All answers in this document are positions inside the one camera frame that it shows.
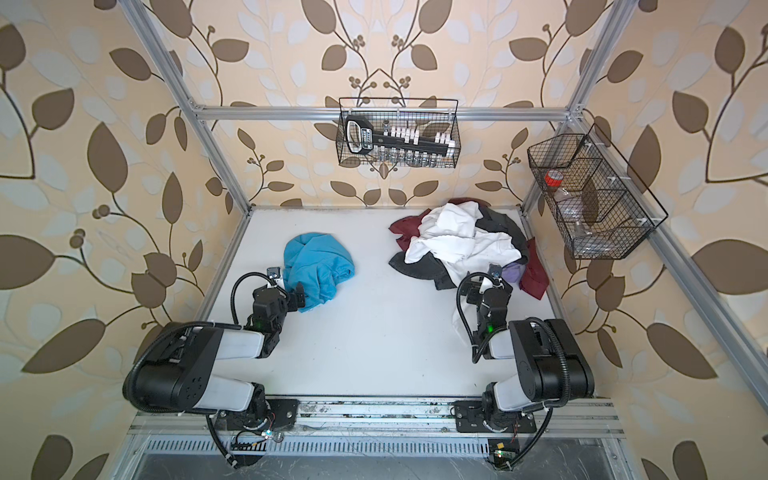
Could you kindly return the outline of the red capped plastic bottle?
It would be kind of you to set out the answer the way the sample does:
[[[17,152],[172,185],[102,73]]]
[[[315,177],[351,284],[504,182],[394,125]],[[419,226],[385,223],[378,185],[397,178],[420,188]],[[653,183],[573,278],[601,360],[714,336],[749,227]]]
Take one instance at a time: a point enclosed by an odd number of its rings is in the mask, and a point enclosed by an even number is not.
[[[565,187],[565,177],[560,170],[548,170],[545,174],[545,184],[552,194],[560,217],[565,222],[572,223],[576,232],[584,233],[587,230],[587,224],[581,194]]]

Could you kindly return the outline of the teal blue cloth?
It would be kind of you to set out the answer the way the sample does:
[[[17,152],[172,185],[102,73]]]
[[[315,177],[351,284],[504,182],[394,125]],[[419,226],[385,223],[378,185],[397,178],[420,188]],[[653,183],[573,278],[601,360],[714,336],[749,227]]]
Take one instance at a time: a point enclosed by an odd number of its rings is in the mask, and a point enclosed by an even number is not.
[[[284,285],[302,285],[307,312],[335,298],[338,286],[355,275],[349,252],[330,234],[306,233],[291,239],[284,250]]]

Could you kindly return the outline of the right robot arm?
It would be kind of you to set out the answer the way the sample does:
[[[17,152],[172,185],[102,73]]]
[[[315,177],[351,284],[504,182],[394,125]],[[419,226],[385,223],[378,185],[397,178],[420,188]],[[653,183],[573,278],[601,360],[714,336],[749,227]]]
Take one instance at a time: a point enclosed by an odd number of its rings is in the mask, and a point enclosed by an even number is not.
[[[489,383],[478,400],[459,400],[451,413],[460,433],[509,437],[489,448],[488,462],[511,471],[548,429],[554,411],[594,394],[594,375],[562,319],[507,318],[513,287],[499,275],[467,274],[457,287],[457,313],[471,362],[512,360],[512,376]]]

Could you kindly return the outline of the purple cloth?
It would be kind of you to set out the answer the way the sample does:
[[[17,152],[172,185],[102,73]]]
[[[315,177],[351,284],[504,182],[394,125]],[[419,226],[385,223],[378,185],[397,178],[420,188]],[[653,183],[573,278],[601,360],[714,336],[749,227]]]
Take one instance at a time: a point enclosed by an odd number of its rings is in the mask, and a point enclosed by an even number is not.
[[[502,268],[501,278],[510,285],[517,284],[525,272],[525,266],[519,263],[510,263]]]

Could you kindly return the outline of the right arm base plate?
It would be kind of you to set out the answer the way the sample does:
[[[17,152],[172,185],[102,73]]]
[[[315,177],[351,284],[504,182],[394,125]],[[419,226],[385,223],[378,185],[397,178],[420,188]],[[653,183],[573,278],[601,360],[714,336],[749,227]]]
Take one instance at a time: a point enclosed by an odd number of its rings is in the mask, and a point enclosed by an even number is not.
[[[533,416],[501,411],[480,400],[455,401],[450,412],[459,433],[532,434],[537,430]]]

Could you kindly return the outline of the black tool with white bits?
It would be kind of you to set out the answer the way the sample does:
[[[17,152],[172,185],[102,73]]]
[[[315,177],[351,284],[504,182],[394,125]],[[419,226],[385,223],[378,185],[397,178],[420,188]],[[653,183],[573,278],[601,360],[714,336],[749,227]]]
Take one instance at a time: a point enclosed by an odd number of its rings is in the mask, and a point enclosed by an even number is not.
[[[458,151],[454,140],[443,140],[437,135],[435,140],[422,136],[416,128],[383,127],[377,130],[372,122],[363,116],[351,115],[343,121],[344,143],[354,154],[369,155],[381,149],[405,153],[413,156],[452,157]]]

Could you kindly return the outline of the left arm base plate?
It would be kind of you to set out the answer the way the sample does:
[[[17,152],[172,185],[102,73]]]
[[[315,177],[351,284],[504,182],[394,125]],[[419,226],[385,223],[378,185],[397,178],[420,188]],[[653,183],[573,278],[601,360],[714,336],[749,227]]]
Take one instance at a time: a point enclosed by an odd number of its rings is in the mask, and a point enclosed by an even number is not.
[[[298,419],[300,401],[296,398],[267,398],[243,412],[227,412],[222,419],[228,430],[290,430]]]

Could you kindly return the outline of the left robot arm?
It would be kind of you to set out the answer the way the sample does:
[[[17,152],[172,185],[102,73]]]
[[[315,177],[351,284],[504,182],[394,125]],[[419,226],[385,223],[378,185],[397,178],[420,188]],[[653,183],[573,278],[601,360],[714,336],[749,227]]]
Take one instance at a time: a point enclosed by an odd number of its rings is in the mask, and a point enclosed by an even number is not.
[[[225,360],[266,359],[276,349],[288,314],[306,305],[302,284],[284,287],[276,272],[256,273],[252,312],[241,322],[170,323],[138,354],[122,393],[149,414],[194,414],[205,419],[218,452],[234,469],[268,442],[280,443],[298,413],[295,399],[269,401],[264,385],[215,374]]]

